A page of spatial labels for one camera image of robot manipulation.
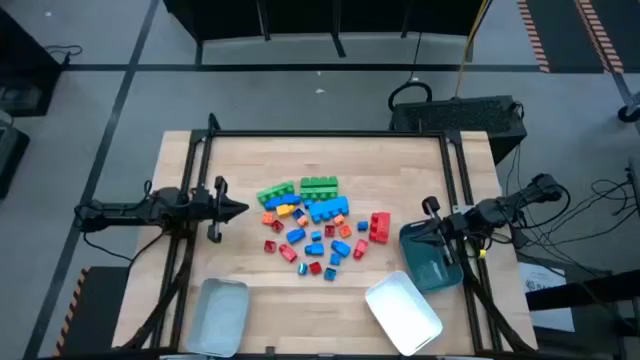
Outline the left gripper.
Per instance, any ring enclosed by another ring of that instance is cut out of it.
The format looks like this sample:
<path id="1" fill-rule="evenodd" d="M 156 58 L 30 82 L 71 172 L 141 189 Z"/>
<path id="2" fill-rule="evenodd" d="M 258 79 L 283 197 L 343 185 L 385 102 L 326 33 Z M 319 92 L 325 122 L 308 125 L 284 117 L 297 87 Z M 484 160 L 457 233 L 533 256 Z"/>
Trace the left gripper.
<path id="1" fill-rule="evenodd" d="M 222 176 L 217 176 L 214 181 L 215 195 L 202 184 L 198 184 L 193 190 L 191 216 L 198 221 L 210 220 L 207 229 L 207 238 L 213 243 L 220 243 L 222 234 L 220 224 L 227 223 L 249 209 L 249 205 L 226 197 L 228 183 Z"/>

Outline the black cabinet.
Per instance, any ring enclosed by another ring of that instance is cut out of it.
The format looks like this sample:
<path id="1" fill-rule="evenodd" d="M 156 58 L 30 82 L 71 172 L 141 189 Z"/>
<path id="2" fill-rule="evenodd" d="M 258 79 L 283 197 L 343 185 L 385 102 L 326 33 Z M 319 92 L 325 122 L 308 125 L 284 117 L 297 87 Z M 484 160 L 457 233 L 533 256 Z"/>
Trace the black cabinet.
<path id="1" fill-rule="evenodd" d="M 0 110 L 44 116 L 63 67 L 0 7 Z"/>

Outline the large red building block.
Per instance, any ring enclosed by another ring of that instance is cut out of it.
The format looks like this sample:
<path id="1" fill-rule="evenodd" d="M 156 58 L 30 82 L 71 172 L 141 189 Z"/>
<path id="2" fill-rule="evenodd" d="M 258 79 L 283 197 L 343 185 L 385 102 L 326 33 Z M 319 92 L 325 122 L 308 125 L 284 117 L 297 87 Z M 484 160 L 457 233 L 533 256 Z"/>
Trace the large red building block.
<path id="1" fill-rule="evenodd" d="M 374 212 L 371 215 L 369 240 L 386 244 L 389 241 L 391 214 L 388 212 Z"/>

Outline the black caster wheel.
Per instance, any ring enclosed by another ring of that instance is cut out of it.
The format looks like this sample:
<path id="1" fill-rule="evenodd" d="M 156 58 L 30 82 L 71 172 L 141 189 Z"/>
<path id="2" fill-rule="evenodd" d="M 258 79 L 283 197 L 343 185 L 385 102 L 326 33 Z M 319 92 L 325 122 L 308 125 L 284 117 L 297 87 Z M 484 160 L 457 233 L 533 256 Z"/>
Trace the black caster wheel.
<path id="1" fill-rule="evenodd" d="M 625 101 L 625 105 L 618 110 L 617 116 L 624 123 L 634 123 L 640 120 L 640 91 Z"/>

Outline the black perforated computer case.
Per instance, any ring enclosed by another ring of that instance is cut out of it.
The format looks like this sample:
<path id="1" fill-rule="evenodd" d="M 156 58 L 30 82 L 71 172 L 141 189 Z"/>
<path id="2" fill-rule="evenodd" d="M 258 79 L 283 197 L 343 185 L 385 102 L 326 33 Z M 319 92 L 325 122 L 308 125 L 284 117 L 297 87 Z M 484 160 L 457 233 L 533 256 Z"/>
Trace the black perforated computer case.
<path id="1" fill-rule="evenodd" d="M 454 98 L 394 106 L 390 130 L 485 132 L 495 164 L 527 136 L 522 104 L 511 96 Z"/>

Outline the light grey plastic tray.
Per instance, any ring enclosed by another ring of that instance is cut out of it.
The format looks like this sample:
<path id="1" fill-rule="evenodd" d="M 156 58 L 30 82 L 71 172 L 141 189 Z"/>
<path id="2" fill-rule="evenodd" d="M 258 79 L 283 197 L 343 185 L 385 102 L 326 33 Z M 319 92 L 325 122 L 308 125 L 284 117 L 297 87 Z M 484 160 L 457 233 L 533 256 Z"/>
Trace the light grey plastic tray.
<path id="1" fill-rule="evenodd" d="M 210 357 L 233 357 L 242 342 L 249 298 L 245 283 L 217 278 L 203 281 L 185 348 Z"/>

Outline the teal plastic tray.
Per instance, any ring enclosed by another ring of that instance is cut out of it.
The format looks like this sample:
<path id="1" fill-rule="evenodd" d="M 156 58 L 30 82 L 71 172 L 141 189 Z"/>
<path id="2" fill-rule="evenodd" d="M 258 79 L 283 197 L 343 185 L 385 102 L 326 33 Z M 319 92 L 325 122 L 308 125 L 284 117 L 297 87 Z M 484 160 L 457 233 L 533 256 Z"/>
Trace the teal plastic tray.
<path id="1" fill-rule="evenodd" d="M 436 292 L 457 286 L 464 278 L 459 263 L 447 265 L 443 249 L 426 243 L 413 242 L 412 224 L 404 225 L 399 232 L 399 244 L 407 267 L 407 273 L 421 293 Z"/>

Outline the large green building block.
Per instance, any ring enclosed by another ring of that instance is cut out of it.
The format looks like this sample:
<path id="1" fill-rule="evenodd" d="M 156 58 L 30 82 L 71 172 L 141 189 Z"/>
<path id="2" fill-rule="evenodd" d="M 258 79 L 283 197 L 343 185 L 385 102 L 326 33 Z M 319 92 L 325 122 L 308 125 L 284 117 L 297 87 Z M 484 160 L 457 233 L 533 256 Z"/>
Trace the large green building block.
<path id="1" fill-rule="evenodd" d="M 303 200 L 324 201 L 338 195 L 336 176 L 303 177 L 300 181 L 300 197 Z"/>

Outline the black mat orange striped edge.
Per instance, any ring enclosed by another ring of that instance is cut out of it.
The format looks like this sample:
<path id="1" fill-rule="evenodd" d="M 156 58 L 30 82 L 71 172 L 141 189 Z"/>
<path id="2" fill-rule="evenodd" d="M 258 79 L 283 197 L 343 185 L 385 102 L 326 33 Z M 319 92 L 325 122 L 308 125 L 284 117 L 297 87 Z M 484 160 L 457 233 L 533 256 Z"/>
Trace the black mat orange striped edge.
<path id="1" fill-rule="evenodd" d="M 594 0 L 517 0 L 517 6 L 541 71 L 624 72 Z"/>
<path id="2" fill-rule="evenodd" d="M 111 349 L 126 282 L 126 267 L 95 266 L 80 271 L 54 357 Z"/>

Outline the white plastic tray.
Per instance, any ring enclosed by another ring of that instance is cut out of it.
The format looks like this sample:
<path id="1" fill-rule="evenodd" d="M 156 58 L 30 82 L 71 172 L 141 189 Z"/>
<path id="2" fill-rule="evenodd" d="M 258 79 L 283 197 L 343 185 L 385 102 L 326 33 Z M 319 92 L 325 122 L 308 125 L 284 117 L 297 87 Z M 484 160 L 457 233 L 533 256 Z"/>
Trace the white plastic tray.
<path id="1" fill-rule="evenodd" d="M 365 301 L 400 354 L 412 356 L 443 331 L 443 324 L 404 271 L 394 271 L 365 292 Z"/>

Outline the black metal table frame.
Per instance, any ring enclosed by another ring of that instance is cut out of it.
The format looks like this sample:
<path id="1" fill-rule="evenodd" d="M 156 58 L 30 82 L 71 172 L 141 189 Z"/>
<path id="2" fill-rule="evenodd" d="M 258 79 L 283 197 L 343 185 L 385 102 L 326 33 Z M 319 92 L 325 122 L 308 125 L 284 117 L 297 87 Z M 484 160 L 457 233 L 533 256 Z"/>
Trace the black metal table frame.
<path id="1" fill-rule="evenodd" d="M 229 183 L 230 198 L 249 204 L 240 216 L 222 225 L 222 241 L 206 237 L 207 225 L 198 228 L 195 254 L 187 286 L 178 350 L 186 350 L 201 284 L 208 278 L 245 283 L 249 287 L 249 314 L 240 353 L 399 355 L 365 301 L 367 288 L 394 271 L 405 270 L 398 245 L 400 228 L 424 218 L 423 198 L 436 196 L 441 214 L 450 212 L 449 192 L 439 139 L 414 133 L 382 131 L 236 131 L 213 140 L 209 186 L 216 175 Z M 462 132 L 471 197 L 477 202 L 501 194 L 488 138 L 482 132 Z M 264 251 L 265 240 L 284 243 L 294 225 L 285 218 L 280 234 L 261 224 L 263 207 L 256 192 L 302 176 L 335 175 L 339 193 L 348 197 L 348 223 L 359 238 L 358 220 L 373 212 L 391 213 L 390 241 L 371 244 L 362 260 L 352 255 L 338 267 L 334 281 L 322 275 L 299 276 L 297 264 L 320 260 L 323 270 L 329 255 L 304 255 L 309 235 L 293 248 L 299 259 L 290 263 L 277 253 Z M 146 250 L 130 273 L 118 322 L 110 345 L 133 337 L 159 298 L 169 245 L 161 240 Z M 510 325 L 531 346 L 536 346 L 529 310 L 520 285 L 518 261 L 511 246 L 496 244 L 486 260 L 494 301 Z M 472 355 L 469 317 L 463 285 L 428 294 L 427 301 L 443 322 L 444 330 L 418 355 Z"/>

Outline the black equipment case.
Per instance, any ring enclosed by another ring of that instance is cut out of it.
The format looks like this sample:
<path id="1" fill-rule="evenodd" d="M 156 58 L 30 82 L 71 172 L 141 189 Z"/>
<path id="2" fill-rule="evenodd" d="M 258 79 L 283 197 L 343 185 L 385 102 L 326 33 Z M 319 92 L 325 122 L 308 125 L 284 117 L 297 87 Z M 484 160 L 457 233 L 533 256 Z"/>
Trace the black equipment case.
<path id="1" fill-rule="evenodd" d="M 0 120 L 0 200 L 7 197 L 29 142 L 30 138 L 26 133 Z"/>

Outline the black metal beam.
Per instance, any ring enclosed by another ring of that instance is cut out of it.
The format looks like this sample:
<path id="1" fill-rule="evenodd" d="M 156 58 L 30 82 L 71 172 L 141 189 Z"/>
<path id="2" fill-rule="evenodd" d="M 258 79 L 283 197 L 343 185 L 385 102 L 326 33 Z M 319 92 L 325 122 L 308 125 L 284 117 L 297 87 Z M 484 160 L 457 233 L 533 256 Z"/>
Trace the black metal beam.
<path id="1" fill-rule="evenodd" d="M 585 282 L 537 290 L 526 294 L 531 311 L 579 307 L 640 297 L 640 270 Z"/>

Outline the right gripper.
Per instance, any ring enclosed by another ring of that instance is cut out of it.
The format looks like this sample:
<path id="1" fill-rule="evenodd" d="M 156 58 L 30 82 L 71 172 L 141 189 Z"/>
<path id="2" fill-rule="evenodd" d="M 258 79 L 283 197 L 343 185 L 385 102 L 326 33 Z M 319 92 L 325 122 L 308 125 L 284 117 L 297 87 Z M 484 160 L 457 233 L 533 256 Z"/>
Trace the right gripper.
<path id="1" fill-rule="evenodd" d="M 460 213 L 453 213 L 441 218 L 438 215 L 440 204 L 436 197 L 429 196 L 422 201 L 422 208 L 429 219 L 412 224 L 413 242 L 439 246 L 443 249 L 447 265 L 468 262 L 468 254 L 464 243 L 467 222 Z"/>

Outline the large blue building block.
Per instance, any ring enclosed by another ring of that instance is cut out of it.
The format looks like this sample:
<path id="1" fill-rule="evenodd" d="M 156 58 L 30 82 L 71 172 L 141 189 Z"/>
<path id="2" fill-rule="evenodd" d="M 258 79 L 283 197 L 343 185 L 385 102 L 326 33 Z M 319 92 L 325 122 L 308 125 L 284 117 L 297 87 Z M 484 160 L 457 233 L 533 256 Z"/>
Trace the large blue building block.
<path id="1" fill-rule="evenodd" d="M 339 196 L 326 201 L 315 202 L 309 206 L 313 223 L 329 221 L 338 215 L 349 214 L 349 203 L 346 196 Z"/>

